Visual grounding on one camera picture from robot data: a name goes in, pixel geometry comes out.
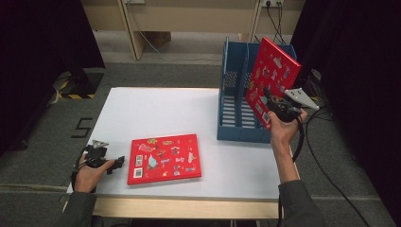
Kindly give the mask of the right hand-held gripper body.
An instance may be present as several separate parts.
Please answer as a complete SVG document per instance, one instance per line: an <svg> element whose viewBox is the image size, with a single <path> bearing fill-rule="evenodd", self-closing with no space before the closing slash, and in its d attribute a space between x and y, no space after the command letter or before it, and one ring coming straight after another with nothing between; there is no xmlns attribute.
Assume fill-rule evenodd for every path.
<svg viewBox="0 0 401 227"><path fill-rule="evenodd" d="M268 109L276 113L283 122L291 122L296 119L301 114L303 106L315 111L320 109L302 88L285 90L284 96L274 96L276 97L276 103L268 102Z"/></svg>

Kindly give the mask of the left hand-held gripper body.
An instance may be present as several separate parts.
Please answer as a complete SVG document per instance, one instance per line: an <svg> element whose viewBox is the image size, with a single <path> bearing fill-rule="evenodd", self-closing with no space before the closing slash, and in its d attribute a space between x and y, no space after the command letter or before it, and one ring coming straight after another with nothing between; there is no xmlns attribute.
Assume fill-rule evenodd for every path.
<svg viewBox="0 0 401 227"><path fill-rule="evenodd" d="M84 164L92 168L103 166L107 162L105 158L107 146L106 142L93 140L92 144L84 149L86 152Z"/></svg>

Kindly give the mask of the red picture book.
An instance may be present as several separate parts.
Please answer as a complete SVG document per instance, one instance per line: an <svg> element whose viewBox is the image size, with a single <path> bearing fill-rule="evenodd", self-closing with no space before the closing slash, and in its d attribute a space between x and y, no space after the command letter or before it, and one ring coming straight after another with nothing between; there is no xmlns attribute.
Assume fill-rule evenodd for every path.
<svg viewBox="0 0 401 227"><path fill-rule="evenodd" d="M127 185L199 178L201 158L196 134L134 139Z"/></svg>
<svg viewBox="0 0 401 227"><path fill-rule="evenodd" d="M263 90L268 88L274 95L284 96L298 77L301 64L282 47L268 38L259 44L253 72L246 93L246 101L263 127L268 126L268 101Z"/></svg>

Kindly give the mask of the blue plastic file rack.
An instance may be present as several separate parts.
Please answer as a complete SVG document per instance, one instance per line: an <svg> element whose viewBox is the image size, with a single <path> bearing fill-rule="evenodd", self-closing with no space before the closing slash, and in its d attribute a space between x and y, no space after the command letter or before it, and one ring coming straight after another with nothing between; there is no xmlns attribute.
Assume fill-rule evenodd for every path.
<svg viewBox="0 0 401 227"><path fill-rule="evenodd" d="M226 40L223 46L218 102L218 140L264 143L270 133L253 114L246 93L259 44Z"/></svg>

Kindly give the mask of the person's left hand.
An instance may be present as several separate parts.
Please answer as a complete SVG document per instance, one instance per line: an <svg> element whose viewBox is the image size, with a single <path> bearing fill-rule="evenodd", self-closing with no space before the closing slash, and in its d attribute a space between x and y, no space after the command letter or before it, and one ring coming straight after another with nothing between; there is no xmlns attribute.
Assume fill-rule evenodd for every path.
<svg viewBox="0 0 401 227"><path fill-rule="evenodd" d="M114 164L114 160L108 160L103 166L92 168L81 166L75 180L74 191L91 193L104 173Z"/></svg>

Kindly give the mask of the person's right hand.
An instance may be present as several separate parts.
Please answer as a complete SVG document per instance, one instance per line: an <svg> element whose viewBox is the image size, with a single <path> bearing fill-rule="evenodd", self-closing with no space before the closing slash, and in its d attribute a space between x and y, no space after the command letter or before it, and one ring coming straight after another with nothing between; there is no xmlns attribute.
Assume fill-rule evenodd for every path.
<svg viewBox="0 0 401 227"><path fill-rule="evenodd" d="M276 113L268 112L270 123L267 130L270 131L270 144L274 151L289 149L289 144L298 130L298 121L281 121Z"/></svg>

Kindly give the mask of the black stand base striped tape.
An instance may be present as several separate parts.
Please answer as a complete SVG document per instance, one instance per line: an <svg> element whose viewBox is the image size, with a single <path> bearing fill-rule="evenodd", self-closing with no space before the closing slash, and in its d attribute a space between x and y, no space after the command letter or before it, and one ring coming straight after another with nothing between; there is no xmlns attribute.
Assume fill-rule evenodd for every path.
<svg viewBox="0 0 401 227"><path fill-rule="evenodd" d="M322 74L318 70L311 69L305 77L301 78L300 87L312 100L326 101L326 94L322 85Z"/></svg>
<svg viewBox="0 0 401 227"><path fill-rule="evenodd" d="M82 77L73 76L70 72L62 73L54 82L55 94L50 104L56 104L62 98L91 99L103 79L102 69L84 69Z"/></svg>

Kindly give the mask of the white table cover sheet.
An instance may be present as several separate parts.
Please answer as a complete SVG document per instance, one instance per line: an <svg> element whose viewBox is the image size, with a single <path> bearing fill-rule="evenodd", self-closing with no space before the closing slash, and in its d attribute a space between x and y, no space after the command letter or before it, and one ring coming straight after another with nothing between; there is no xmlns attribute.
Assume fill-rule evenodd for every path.
<svg viewBox="0 0 401 227"><path fill-rule="evenodd" d="M99 196L275 200L279 177L270 145L221 141L217 89L112 88L90 138L106 156L128 157L133 139L195 133L202 175L128 185L129 164L102 177Z"/></svg>

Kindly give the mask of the dark curtain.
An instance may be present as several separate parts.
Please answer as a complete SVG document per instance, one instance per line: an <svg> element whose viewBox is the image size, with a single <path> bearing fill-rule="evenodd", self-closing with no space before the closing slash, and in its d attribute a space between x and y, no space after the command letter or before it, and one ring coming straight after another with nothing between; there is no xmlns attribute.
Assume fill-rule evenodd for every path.
<svg viewBox="0 0 401 227"><path fill-rule="evenodd" d="M401 227L401 0L305 0L291 43Z"/></svg>
<svg viewBox="0 0 401 227"><path fill-rule="evenodd" d="M62 73L103 66L81 0L0 0L0 156L25 139Z"/></svg>

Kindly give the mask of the beige wooden desk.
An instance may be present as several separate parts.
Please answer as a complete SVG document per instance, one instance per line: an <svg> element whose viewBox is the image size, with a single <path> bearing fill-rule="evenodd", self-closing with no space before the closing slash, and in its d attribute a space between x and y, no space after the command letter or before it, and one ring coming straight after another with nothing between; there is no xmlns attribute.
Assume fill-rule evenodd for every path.
<svg viewBox="0 0 401 227"><path fill-rule="evenodd" d="M273 34L280 26L291 35L305 0L284 0L279 8L263 8L262 0L80 0L93 30L124 31L131 57L145 48L143 31L236 33L241 42Z"/></svg>

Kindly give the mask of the brown cardboard box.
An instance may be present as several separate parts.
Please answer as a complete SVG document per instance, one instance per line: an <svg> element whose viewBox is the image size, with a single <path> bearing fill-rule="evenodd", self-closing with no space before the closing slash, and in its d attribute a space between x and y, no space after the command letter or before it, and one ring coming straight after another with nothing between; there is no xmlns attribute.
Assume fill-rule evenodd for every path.
<svg viewBox="0 0 401 227"><path fill-rule="evenodd" d="M169 31L147 31L145 36L150 44L155 47L162 47L171 41Z"/></svg>

